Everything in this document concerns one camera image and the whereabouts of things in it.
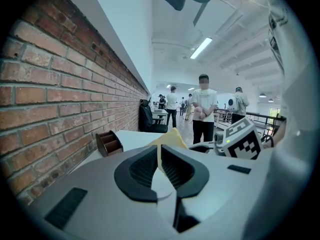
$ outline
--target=white desk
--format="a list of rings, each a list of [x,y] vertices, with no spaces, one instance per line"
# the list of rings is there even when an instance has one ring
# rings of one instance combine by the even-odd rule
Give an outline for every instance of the white desk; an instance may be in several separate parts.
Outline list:
[[[141,132],[141,131],[131,131],[131,130],[119,130],[115,135],[119,138],[123,146],[123,151],[133,150],[137,148],[144,147],[150,142],[158,139],[163,133],[152,133],[152,132]],[[98,149],[93,151],[85,160],[83,160],[76,168],[71,172],[75,171],[79,167],[89,163],[93,160],[103,158]]]
[[[156,110],[159,110],[161,112],[155,112],[155,109],[151,109],[152,117],[153,118],[157,118],[158,116],[164,116],[165,119],[163,121],[164,121],[164,124],[166,125],[167,124],[168,112],[166,110],[164,110],[164,109],[156,109]]]

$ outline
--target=black rubber pad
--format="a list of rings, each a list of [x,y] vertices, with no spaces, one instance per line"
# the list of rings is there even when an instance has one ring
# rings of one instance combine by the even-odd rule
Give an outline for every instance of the black rubber pad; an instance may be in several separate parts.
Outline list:
[[[59,201],[44,219],[62,230],[87,193],[87,190],[74,187]]]
[[[228,169],[239,172],[239,173],[243,173],[243,174],[249,174],[251,169],[250,168],[245,168],[245,167],[241,167],[241,166],[237,166],[237,165],[229,165]]]

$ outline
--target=fluorescent light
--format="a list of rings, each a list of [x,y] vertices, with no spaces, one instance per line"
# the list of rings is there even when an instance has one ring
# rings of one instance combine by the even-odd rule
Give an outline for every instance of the fluorescent light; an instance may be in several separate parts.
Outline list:
[[[195,59],[207,46],[212,42],[212,39],[207,37],[202,44],[194,51],[191,55],[190,59]]]

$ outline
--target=railing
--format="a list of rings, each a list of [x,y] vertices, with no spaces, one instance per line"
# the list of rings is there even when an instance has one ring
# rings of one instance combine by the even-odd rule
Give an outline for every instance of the railing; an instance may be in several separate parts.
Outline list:
[[[279,125],[285,119],[273,117],[259,113],[247,112],[246,116],[254,123],[260,136],[273,135],[274,131],[279,128]],[[214,111],[214,126],[224,130],[231,125],[231,112],[227,109],[216,109]]]

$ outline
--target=yellow paper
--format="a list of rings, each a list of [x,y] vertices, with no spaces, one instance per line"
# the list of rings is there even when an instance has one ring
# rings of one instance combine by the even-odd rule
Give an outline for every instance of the yellow paper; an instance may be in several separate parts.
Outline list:
[[[180,132],[177,128],[172,128],[170,132],[163,134],[160,138],[155,139],[147,146],[157,145],[157,162],[158,168],[165,174],[164,169],[162,168],[162,160],[161,160],[161,145],[168,145],[168,146],[176,146],[180,148],[188,149],[188,146],[182,139]]]

